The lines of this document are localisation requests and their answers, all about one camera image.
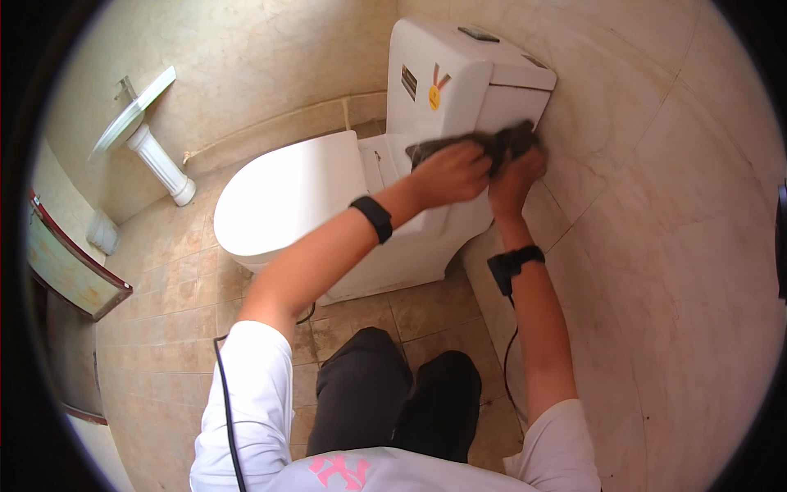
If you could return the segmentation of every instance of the pink print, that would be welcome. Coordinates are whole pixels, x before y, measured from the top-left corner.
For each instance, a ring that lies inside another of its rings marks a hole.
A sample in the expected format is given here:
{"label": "pink print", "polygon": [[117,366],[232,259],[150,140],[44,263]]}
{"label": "pink print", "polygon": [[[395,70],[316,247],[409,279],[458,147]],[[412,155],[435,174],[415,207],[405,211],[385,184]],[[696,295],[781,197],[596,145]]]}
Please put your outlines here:
{"label": "pink print", "polygon": [[[323,466],[325,462],[331,464],[324,471]],[[347,482],[345,490],[361,490],[366,485],[366,470],[369,468],[369,463],[364,460],[358,460],[358,471],[354,472],[348,470],[345,466],[345,457],[342,454],[337,454],[335,457],[315,456],[309,471],[317,475],[317,479],[325,486],[328,487],[328,479],[334,473],[338,473]]]}

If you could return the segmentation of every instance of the pedestal sink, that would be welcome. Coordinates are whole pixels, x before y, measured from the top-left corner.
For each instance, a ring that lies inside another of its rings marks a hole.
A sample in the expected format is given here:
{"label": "pedestal sink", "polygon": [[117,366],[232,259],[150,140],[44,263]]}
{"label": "pedestal sink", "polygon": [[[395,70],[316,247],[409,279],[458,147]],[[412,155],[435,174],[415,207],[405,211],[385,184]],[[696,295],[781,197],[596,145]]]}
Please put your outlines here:
{"label": "pedestal sink", "polygon": [[133,95],[130,85],[126,86],[124,82],[121,82],[133,101],[109,124],[93,148],[91,156],[98,152],[112,150],[126,142],[129,148],[145,161],[161,184],[167,188],[175,203],[184,206],[191,201],[194,192],[197,191],[197,186],[169,158],[158,141],[150,134],[148,125],[142,122],[145,109],[174,81],[175,67],[171,66],[156,77],[148,87],[145,87],[139,96]]}

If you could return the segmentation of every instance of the black wrist strap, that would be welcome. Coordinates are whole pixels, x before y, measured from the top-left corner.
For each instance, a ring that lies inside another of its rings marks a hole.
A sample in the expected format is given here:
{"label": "black wrist strap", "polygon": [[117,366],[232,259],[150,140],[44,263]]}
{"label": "black wrist strap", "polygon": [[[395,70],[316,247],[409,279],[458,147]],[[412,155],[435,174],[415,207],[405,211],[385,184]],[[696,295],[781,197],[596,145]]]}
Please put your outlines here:
{"label": "black wrist strap", "polygon": [[525,246],[521,250],[509,251],[498,254],[486,261],[492,271],[492,276],[504,296],[510,296],[511,278],[522,273],[522,265],[528,261],[545,263],[544,252],[535,245]]}
{"label": "black wrist strap", "polygon": [[387,241],[394,233],[394,228],[391,226],[391,214],[377,203],[374,198],[365,195],[357,198],[349,206],[359,209],[369,219],[369,222],[377,231],[377,239],[379,239],[380,244]]}

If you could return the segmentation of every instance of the toilet tank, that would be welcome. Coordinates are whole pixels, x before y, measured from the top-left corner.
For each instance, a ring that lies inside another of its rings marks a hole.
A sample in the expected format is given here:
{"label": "toilet tank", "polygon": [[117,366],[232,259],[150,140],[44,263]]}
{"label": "toilet tank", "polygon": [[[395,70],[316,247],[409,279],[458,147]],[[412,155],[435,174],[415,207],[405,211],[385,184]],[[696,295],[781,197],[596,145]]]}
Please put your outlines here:
{"label": "toilet tank", "polygon": [[386,137],[399,177],[410,172],[405,147],[469,131],[495,132],[538,122],[555,73],[496,36],[472,26],[414,17],[391,33]]}

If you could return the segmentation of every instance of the toilet lid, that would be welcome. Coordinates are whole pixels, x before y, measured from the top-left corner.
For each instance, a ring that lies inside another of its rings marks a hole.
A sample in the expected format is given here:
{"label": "toilet lid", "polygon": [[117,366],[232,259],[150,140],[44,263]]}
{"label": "toilet lid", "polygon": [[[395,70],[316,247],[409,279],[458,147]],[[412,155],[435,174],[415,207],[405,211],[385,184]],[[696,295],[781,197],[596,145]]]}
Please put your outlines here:
{"label": "toilet lid", "polygon": [[229,253],[264,263],[366,193],[358,138],[342,131],[244,166],[221,192],[213,228]]}

